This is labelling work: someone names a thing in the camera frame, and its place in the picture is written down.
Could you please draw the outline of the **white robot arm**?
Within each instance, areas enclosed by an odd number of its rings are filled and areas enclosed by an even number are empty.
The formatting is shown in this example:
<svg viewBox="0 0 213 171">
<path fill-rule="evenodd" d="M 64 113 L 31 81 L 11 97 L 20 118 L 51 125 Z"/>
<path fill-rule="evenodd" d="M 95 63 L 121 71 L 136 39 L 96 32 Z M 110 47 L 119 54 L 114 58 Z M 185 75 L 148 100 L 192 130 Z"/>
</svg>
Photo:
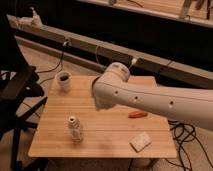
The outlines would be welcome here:
<svg viewBox="0 0 213 171">
<path fill-rule="evenodd" d="M 125 105 L 213 131 L 213 90 L 136 85 L 129 77 L 124 64 L 110 64 L 92 84 L 96 107 Z"/>
</svg>

